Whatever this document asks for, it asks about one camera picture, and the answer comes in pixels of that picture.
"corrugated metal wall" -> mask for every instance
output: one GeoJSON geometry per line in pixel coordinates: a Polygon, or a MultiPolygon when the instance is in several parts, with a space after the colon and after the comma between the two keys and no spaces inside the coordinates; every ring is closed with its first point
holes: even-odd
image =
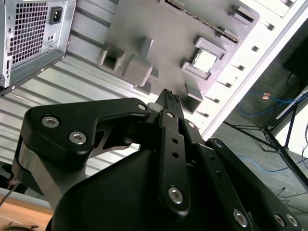
{"type": "MultiPolygon", "coordinates": [[[[135,90],[132,84],[96,67],[116,10],[114,2],[116,1],[79,0],[69,40],[68,56],[6,97],[0,98],[0,161],[12,162],[23,116],[30,107],[125,97],[137,97],[145,103],[156,100],[156,95],[143,94],[135,90]]],[[[236,81],[244,81],[250,67],[257,63],[275,39],[275,33],[268,25],[276,28],[282,26],[283,18],[262,4],[253,0],[247,0],[246,4],[260,12],[261,22],[208,92],[198,113],[185,113],[185,117],[193,121],[200,131],[206,129],[234,92],[234,88],[225,86],[226,83],[235,86],[236,81]],[[259,39],[259,34],[266,39],[259,39]]],[[[137,149],[137,145],[133,145],[124,151],[109,152],[92,158],[88,161],[87,174],[92,175],[137,149]]]]}

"robotic arm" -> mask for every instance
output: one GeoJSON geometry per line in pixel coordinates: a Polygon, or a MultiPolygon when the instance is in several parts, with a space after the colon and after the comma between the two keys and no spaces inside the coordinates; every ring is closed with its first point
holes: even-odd
{"type": "Polygon", "coordinates": [[[127,98],[30,109],[13,172],[54,209],[48,231],[302,231],[222,141],[202,139],[168,90],[148,106],[127,98]],[[88,158],[132,143],[139,151],[86,177],[88,158]]]}

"mounting hole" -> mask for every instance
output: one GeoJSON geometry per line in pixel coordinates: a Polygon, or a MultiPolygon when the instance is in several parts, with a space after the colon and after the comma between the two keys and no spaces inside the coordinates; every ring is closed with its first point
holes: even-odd
{"type": "Polygon", "coordinates": [[[179,158],[180,157],[177,152],[172,152],[172,155],[173,155],[174,158],[179,158]]]}
{"type": "Polygon", "coordinates": [[[216,174],[220,177],[220,178],[223,178],[223,174],[219,171],[216,172],[216,174]]]}
{"type": "Polygon", "coordinates": [[[172,141],[173,141],[174,143],[179,143],[178,140],[175,139],[175,138],[172,138],[172,141]]]}

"metal mesh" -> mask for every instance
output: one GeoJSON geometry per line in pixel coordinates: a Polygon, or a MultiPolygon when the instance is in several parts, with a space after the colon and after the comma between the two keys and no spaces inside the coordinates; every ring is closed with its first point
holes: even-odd
{"type": "Polygon", "coordinates": [[[15,31],[10,52],[13,64],[42,52],[47,3],[16,4],[15,31]]]}

